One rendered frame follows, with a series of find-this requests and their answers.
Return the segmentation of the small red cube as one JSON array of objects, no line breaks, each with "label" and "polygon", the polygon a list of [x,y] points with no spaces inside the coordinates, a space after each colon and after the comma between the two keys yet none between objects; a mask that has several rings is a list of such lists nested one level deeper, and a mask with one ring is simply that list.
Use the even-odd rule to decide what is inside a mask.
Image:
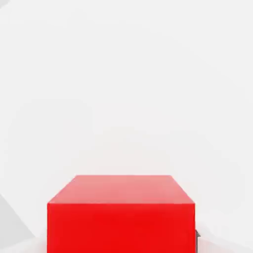
[{"label": "small red cube", "polygon": [[196,240],[170,175],[78,175],[47,204],[47,253],[196,253]]}]

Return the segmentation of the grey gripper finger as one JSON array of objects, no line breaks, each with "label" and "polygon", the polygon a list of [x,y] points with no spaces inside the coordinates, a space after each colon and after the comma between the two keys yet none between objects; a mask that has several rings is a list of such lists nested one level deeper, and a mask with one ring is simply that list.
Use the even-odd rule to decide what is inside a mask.
[{"label": "grey gripper finger", "polygon": [[198,253],[198,238],[201,235],[199,234],[199,232],[197,231],[197,229],[195,230],[195,253]]}]

